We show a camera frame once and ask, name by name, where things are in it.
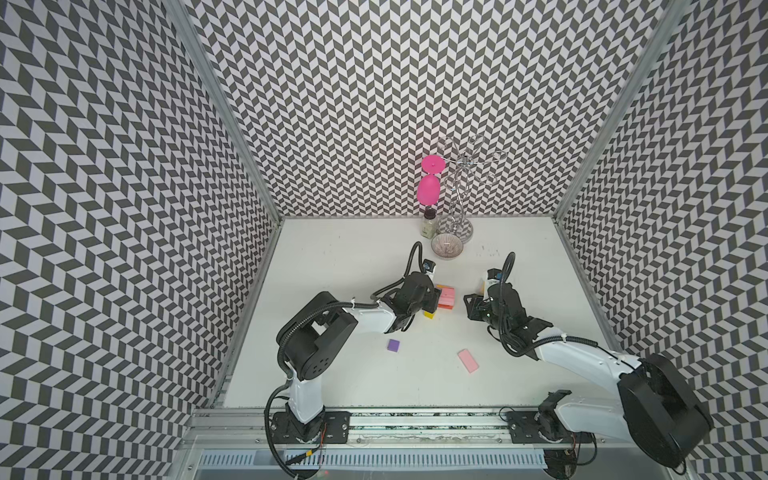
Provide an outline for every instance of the vent grille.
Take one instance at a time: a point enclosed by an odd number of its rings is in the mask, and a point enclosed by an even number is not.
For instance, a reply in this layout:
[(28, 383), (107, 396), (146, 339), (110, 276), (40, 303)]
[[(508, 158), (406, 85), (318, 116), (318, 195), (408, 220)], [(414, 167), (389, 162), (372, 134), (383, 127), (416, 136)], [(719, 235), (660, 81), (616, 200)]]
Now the vent grille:
[[(289, 451), (286, 458), (300, 454)], [(296, 465), (317, 468), (318, 455)], [(372, 452), (328, 451), (323, 466), (335, 469), (374, 468), (376, 470), (420, 470), (446, 468), (541, 468), (545, 467), (540, 450), (510, 452), (507, 449), (378, 449)]]
[[(285, 459), (306, 450), (283, 451)], [(291, 468), (317, 468), (318, 455), (312, 455)], [(323, 467), (334, 470), (459, 470), (546, 468), (540, 449), (329, 449), (323, 453)], [(269, 450), (205, 450), (199, 469), (278, 468)]]

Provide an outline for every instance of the pink sponge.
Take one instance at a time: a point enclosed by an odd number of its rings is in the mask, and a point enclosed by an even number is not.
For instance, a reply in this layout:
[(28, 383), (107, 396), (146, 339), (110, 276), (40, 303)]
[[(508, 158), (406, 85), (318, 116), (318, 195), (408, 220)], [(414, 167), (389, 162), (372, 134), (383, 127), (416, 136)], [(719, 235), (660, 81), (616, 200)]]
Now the pink sponge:
[(472, 357), (472, 354), (467, 349), (463, 349), (461, 352), (458, 353), (459, 359), (462, 361), (465, 367), (467, 367), (467, 372), (474, 372), (475, 370), (479, 369), (480, 366), (475, 361), (475, 358)]
[(456, 290), (452, 286), (447, 285), (435, 285), (440, 292), (440, 300), (437, 301), (437, 306), (448, 310), (453, 310), (453, 305), (456, 300)]

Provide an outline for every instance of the glass jar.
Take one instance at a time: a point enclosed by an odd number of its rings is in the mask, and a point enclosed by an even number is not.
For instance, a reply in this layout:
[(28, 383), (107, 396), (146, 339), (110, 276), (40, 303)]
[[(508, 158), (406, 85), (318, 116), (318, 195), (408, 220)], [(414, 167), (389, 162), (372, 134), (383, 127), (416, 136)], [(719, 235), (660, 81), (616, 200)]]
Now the glass jar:
[(432, 239), (437, 233), (437, 222), (437, 211), (432, 207), (427, 207), (422, 219), (422, 237)]

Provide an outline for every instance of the red wire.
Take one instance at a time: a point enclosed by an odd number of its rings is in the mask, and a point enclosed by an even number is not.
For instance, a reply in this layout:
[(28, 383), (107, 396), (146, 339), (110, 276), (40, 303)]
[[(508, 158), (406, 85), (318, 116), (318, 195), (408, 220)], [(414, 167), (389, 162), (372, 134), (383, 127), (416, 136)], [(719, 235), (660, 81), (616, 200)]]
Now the red wire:
[(320, 458), (317, 459), (317, 468), (319, 469), (320, 466), (323, 464), (323, 440), (326, 438), (326, 430), (328, 429), (328, 424), (326, 423), (326, 426), (323, 427), (323, 434), (320, 436), (320, 447), (319, 447), (319, 455)]

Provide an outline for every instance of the mounting plate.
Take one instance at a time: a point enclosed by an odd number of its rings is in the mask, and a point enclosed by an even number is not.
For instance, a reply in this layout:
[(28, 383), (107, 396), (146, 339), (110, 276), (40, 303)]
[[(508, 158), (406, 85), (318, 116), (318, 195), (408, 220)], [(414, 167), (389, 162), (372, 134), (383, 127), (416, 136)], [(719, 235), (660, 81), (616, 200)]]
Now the mounting plate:
[[(346, 443), (349, 438), (349, 412), (325, 412), (323, 421), (326, 423), (326, 437), (323, 444)], [(302, 440), (300, 434), (294, 429), (289, 420), (288, 412), (275, 412), (272, 415), (272, 424), (275, 429), (271, 432), (272, 441), (278, 443), (319, 443), (321, 428), (316, 437), (308, 442)]]
[[(512, 443), (541, 443), (542, 441), (550, 442), (539, 434), (539, 424), (536, 420), (538, 412), (533, 410), (528, 411), (512, 411), (504, 412), (507, 418), (507, 428), (509, 430), (509, 436), (512, 437)], [(591, 437), (586, 432), (576, 432), (576, 443), (589, 443)], [(550, 443), (570, 443), (573, 439), (569, 437), (562, 439), (560, 442)]]

